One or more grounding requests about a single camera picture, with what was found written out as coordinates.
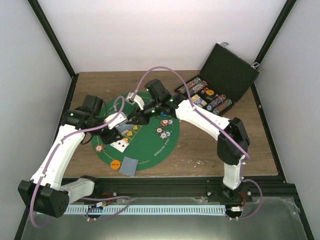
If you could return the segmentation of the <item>grey card deck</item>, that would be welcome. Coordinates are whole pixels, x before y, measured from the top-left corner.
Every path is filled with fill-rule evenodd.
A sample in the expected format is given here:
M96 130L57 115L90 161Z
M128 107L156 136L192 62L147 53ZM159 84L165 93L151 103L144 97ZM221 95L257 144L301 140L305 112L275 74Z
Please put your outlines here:
M125 135L129 130L131 130L134 127L132 124L123 124L120 126L117 126L116 129L122 134Z

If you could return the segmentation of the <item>brown red chip stack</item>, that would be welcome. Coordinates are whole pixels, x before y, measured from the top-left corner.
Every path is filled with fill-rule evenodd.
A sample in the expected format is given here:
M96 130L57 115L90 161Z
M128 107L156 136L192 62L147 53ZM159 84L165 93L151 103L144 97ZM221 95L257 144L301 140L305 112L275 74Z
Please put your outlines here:
M103 144L97 144L94 148L97 153L101 153L105 150L105 146Z

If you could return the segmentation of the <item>red five chip stack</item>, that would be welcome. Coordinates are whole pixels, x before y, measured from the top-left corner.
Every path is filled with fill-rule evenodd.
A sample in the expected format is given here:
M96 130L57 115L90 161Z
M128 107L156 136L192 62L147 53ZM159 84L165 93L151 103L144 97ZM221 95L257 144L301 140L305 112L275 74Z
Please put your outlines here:
M162 119L161 122L160 122L160 125L162 128L165 128L167 127L170 123L169 123L169 119Z

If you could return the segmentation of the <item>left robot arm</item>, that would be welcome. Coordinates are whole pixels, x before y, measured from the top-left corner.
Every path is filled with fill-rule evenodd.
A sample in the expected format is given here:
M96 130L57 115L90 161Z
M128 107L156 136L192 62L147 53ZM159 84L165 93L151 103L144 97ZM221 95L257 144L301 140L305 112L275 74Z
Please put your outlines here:
M107 143L120 136L115 127L125 119L125 104L105 120L99 117L102 105L101 98L88 95L82 106L63 114L57 137L43 163L29 181L22 180L18 185L18 192L30 214L38 212L59 218L70 203L83 197L91 202L101 198L102 189L90 179L80 178L67 185L62 185L62 179L86 133L104 137Z

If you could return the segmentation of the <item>black orange hundred chip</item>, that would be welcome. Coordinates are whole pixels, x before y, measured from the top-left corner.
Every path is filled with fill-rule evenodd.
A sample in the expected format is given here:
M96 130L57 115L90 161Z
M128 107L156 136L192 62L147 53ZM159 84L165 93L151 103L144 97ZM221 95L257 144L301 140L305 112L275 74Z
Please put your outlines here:
M161 138L161 139L167 138L167 134L166 134L165 132L162 132L162 133L160 134L160 138Z

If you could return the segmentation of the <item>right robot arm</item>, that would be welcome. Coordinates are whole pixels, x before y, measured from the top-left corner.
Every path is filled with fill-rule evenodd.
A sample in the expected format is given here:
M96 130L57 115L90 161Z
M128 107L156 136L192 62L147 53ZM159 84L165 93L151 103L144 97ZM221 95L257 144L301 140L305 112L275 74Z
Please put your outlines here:
M171 95L158 79L148 82L145 89L151 101L145 103L138 92L130 92L125 100L135 109L129 114L131 124L147 125L151 117L161 113L188 122L217 141L217 156L224 163L223 198L229 202L240 196L244 159L247 158L250 140L243 122L235 117L228 119L194 105L184 95Z

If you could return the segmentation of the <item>black poker chip case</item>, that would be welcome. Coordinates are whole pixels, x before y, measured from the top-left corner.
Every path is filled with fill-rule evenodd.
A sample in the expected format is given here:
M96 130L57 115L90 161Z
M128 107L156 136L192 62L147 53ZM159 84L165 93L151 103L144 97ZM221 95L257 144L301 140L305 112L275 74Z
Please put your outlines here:
M260 72L227 49L227 43L216 43L199 74L177 87L176 93L199 95L207 102L202 109L223 115L246 93ZM206 95L213 90L214 95Z

